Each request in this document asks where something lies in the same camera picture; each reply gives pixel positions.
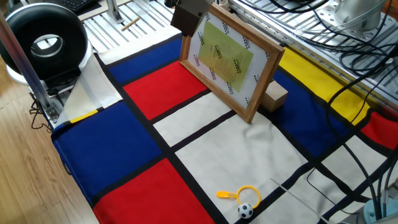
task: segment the white square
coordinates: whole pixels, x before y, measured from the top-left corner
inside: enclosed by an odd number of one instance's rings
[[[280,223],[280,224],[308,224],[317,223],[319,216],[333,208],[334,204],[327,200],[321,193],[308,184],[306,178],[310,172],[301,176],[289,192],[298,197],[311,211],[289,193],[283,194],[265,211],[257,216],[251,223]],[[324,193],[331,201],[338,203],[345,194],[337,185],[315,170],[308,178],[320,192]]]
[[[229,111],[231,108],[209,93],[155,123],[154,127],[172,147]]]
[[[369,175],[386,159],[386,157],[370,148],[356,136],[353,136],[346,144],[361,161]],[[328,156],[322,164],[352,190],[365,181],[365,176],[361,169],[343,146]]]
[[[235,115],[176,154],[230,223],[239,219],[238,203],[218,198],[217,191],[236,193],[251,185],[264,199],[277,188],[270,178],[283,183],[307,162],[259,113],[251,124]],[[257,203],[251,190],[244,190],[239,198],[251,205]]]

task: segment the picture frame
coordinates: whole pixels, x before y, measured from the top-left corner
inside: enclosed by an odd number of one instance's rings
[[[194,76],[196,76],[202,83],[204,83],[218,98],[223,100],[232,110],[234,110],[240,117],[242,117],[243,120],[245,120],[247,123],[250,123],[256,114],[256,111],[259,107],[259,104],[261,102],[261,97],[263,96],[268,84],[272,81],[272,77],[278,67],[279,61],[281,60],[284,49],[277,45],[275,42],[272,40],[268,39],[264,34],[260,33],[257,31],[255,28],[251,27],[250,25],[246,24],[242,20],[240,20],[238,17],[232,15],[228,11],[224,10],[223,8],[219,7],[219,5],[213,3],[212,6],[210,7],[209,13],[205,16],[203,22],[209,22],[210,16],[214,16],[218,18],[219,20],[222,21],[222,26],[223,30],[225,31],[225,34],[228,34],[232,36],[234,34],[235,37],[237,37],[236,33],[241,34],[241,38],[243,37],[244,39],[244,45],[241,44],[243,47],[247,45],[246,43],[254,44],[255,49],[257,52],[263,50],[265,52],[266,58],[264,58],[264,64],[261,65],[262,59],[261,57],[256,58],[256,63],[254,61],[251,62],[250,67],[252,68],[253,66],[256,66],[257,70],[256,71],[261,71],[260,68],[264,66],[264,69],[260,72],[260,74],[255,74],[254,76],[257,76],[258,78],[256,79],[256,83],[251,84],[251,86],[247,88],[253,88],[252,89],[247,89],[246,94],[250,94],[252,92],[251,96],[246,96],[246,103],[247,105],[242,102],[242,100],[237,100],[238,96],[231,96],[231,91],[227,92],[226,88],[224,85],[220,85],[212,81],[208,75],[205,75],[206,72],[204,65],[199,66],[198,59],[195,57],[196,63],[191,62],[188,59],[188,57],[192,56],[194,54],[193,51],[191,50],[191,46],[197,46],[197,43],[193,43],[193,41],[202,41],[201,38],[198,37],[183,37],[182,40],[182,49],[181,49],[181,54],[180,54],[180,63],[189,71],[191,72]]]

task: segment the wooden block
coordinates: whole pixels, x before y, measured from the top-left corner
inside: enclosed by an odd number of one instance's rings
[[[287,90],[273,80],[268,85],[266,92],[262,95],[261,105],[271,113],[285,103],[286,97]]]

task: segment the soccer ball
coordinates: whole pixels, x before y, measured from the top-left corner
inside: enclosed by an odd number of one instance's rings
[[[248,203],[242,203],[238,207],[238,212],[242,218],[250,218],[253,215],[253,208]]]

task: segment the yellow rectangle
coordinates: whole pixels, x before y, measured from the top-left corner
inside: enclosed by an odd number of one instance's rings
[[[343,87],[342,84],[323,70],[288,48],[285,48],[285,54],[279,65],[326,102]],[[361,97],[352,91],[346,90],[334,100],[331,107],[342,117],[351,121],[358,114],[362,104],[363,99]],[[369,108],[370,106],[366,103],[358,117],[353,121],[353,124],[358,124],[365,118]]]

